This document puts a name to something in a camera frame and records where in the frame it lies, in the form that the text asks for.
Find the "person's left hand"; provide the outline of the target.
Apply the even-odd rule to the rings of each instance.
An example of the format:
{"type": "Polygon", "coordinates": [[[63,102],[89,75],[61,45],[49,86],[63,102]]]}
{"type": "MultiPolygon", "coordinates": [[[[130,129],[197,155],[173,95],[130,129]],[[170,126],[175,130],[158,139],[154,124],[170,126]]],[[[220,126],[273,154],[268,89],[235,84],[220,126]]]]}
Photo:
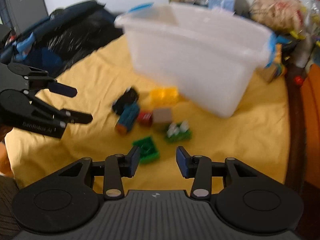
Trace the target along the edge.
{"type": "Polygon", "coordinates": [[[12,127],[1,125],[0,128],[0,141],[1,141],[1,148],[0,148],[0,172],[4,176],[13,177],[13,172],[11,170],[10,161],[8,158],[7,148],[4,143],[5,136],[12,131],[12,127]]]}

